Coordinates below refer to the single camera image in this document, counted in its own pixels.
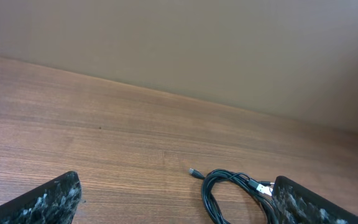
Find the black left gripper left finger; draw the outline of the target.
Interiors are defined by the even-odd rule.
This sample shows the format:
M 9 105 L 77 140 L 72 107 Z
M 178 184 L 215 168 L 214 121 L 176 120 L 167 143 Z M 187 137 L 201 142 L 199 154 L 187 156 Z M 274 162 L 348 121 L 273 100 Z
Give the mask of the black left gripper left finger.
M 71 224 L 81 193 L 78 174 L 66 172 L 0 205 L 0 223 Z

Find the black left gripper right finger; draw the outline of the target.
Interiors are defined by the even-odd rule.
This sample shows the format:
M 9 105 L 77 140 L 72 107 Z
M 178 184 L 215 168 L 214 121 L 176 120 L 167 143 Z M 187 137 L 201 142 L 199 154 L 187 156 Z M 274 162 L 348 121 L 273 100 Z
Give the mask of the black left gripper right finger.
M 275 180 L 272 199 L 279 223 L 358 224 L 357 215 L 282 175 Z

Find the black USB cable silver plug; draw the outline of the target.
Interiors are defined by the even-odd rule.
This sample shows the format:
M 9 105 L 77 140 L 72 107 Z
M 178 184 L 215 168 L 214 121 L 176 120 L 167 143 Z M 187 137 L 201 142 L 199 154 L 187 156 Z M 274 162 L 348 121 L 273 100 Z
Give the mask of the black USB cable silver plug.
M 271 197 L 273 193 L 273 188 L 271 188 L 273 185 L 272 182 L 257 181 L 245 173 L 231 172 L 224 169 L 215 169 L 206 176 L 194 170 L 191 175 L 203 181 L 201 184 L 201 199 L 204 208 L 214 223 L 229 224 L 223 217 L 218 202 L 212 194 L 212 189 L 215 184 L 228 181 L 239 186 L 260 205 L 267 223 L 278 224 L 275 205 L 272 200 L 267 198 L 267 196 Z

